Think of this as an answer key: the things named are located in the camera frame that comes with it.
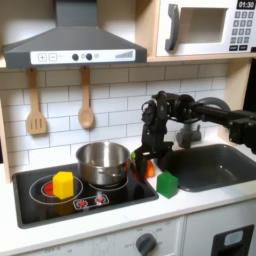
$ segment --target wooden spoon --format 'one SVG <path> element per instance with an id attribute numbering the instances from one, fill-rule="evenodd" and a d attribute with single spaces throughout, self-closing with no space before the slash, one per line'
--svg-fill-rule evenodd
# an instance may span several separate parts
<path id="1" fill-rule="evenodd" d="M 82 98 L 83 105 L 79 111 L 78 118 L 83 128 L 91 128 L 93 126 L 93 112 L 90 108 L 90 69 L 82 67 L 80 69 L 82 80 Z"/>
<path id="2" fill-rule="evenodd" d="M 28 69 L 27 76 L 31 99 L 31 112 L 27 118 L 27 131 L 31 135 L 46 133 L 46 120 L 39 111 L 36 69 Z"/>

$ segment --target green block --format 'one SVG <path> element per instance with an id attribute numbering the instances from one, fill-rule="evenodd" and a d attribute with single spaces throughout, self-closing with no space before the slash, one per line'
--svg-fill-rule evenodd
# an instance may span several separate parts
<path id="1" fill-rule="evenodd" d="M 157 176 L 156 191 L 164 197 L 171 198 L 178 192 L 179 179 L 169 172 Z"/>

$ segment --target microwave door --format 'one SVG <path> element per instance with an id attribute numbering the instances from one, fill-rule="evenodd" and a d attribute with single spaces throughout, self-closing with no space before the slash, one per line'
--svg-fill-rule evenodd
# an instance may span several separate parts
<path id="1" fill-rule="evenodd" d="M 157 56 L 228 53 L 235 13 L 233 0 L 162 0 Z"/>

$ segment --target yellow cube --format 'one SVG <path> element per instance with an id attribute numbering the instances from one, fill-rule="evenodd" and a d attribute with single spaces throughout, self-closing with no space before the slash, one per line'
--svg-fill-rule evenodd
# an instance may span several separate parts
<path id="1" fill-rule="evenodd" d="M 74 177 L 72 172 L 58 172 L 53 177 L 53 194 L 61 200 L 74 195 Z"/>

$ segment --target stainless steel pot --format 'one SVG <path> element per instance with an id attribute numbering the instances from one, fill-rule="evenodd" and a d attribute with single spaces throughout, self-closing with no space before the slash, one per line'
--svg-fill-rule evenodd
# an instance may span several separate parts
<path id="1" fill-rule="evenodd" d="M 130 152 L 122 145 L 96 142 L 78 149 L 76 158 L 82 178 L 94 185 L 114 185 L 127 176 Z"/>

